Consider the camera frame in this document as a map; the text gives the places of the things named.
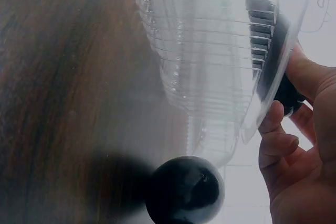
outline black plastic part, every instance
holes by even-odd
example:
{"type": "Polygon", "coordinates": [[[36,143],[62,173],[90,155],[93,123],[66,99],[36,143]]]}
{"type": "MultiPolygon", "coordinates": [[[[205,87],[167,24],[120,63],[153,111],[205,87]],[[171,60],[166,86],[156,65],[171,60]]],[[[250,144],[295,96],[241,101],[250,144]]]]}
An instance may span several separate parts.
{"type": "Polygon", "coordinates": [[[145,203],[155,224],[203,224],[217,215],[224,196],[224,182],[211,163],[179,157],[154,172],[145,203]]]}
{"type": "Polygon", "coordinates": [[[285,74],[274,100],[282,103],[285,108],[285,116],[291,116],[298,111],[306,100],[306,97],[296,90],[285,74]]]}
{"type": "MultiPolygon", "coordinates": [[[[249,12],[249,18],[252,25],[250,25],[251,34],[253,34],[260,25],[254,25],[253,19],[259,18],[259,24],[271,24],[274,23],[274,16],[265,16],[263,11],[275,11],[274,5],[268,0],[246,0],[246,9],[249,12]]],[[[281,50],[286,41],[286,36],[289,28],[289,23],[286,17],[282,14],[277,15],[277,22],[273,31],[273,34],[270,30],[264,30],[263,36],[265,38],[271,38],[271,44],[269,45],[268,53],[263,55],[265,57],[265,63],[262,67],[262,73],[258,82],[257,93],[261,100],[266,98],[268,90],[270,89],[279,63],[281,62],[281,50]]],[[[251,40],[251,44],[254,47],[262,48],[264,44],[258,44],[255,41],[251,40]]],[[[253,65],[256,67],[258,61],[254,61],[253,65]]],[[[293,84],[289,81],[286,74],[282,78],[280,86],[278,88],[275,100],[282,103],[285,108],[285,116],[290,116],[295,113],[305,101],[305,97],[301,95],[293,84]]]]}

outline hand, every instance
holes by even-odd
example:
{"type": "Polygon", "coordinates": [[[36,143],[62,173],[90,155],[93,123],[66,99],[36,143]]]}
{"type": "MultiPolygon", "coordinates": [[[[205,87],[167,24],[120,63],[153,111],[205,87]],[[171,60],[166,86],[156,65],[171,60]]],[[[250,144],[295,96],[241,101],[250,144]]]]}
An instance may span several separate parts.
{"type": "Polygon", "coordinates": [[[287,75],[313,106],[303,105],[291,117],[313,148],[304,151],[296,136],[284,132],[283,106],[275,101],[259,128],[259,166],[273,223],[336,223],[336,68],[308,60],[297,46],[287,75]]]}

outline wooden surface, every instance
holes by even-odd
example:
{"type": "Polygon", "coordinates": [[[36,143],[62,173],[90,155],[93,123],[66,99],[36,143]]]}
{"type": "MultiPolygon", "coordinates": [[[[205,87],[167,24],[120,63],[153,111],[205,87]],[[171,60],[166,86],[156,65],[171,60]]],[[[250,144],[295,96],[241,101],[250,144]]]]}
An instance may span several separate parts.
{"type": "Polygon", "coordinates": [[[0,0],[0,223],[149,223],[185,153],[135,0],[0,0]]]}

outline transparent container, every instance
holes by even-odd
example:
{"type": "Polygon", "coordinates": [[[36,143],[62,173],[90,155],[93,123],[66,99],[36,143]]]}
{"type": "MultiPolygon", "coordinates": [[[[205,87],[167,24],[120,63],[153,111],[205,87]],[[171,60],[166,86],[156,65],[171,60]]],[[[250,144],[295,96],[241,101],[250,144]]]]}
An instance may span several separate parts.
{"type": "Polygon", "coordinates": [[[136,0],[169,102],[189,114],[188,155],[221,167],[273,101],[308,0],[136,0]]]}

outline black knob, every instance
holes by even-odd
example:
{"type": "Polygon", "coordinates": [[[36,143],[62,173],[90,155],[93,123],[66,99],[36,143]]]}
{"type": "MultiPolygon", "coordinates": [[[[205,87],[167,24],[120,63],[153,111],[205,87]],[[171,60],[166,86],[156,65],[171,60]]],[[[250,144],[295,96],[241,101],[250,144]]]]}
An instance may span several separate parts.
{"type": "Polygon", "coordinates": [[[304,103],[306,97],[300,94],[285,74],[274,100],[282,103],[285,108],[285,116],[294,114],[304,103]]]}
{"type": "Polygon", "coordinates": [[[224,202],[218,170],[198,157],[179,157],[160,166],[146,189],[147,211],[156,224],[203,224],[224,202]]]}

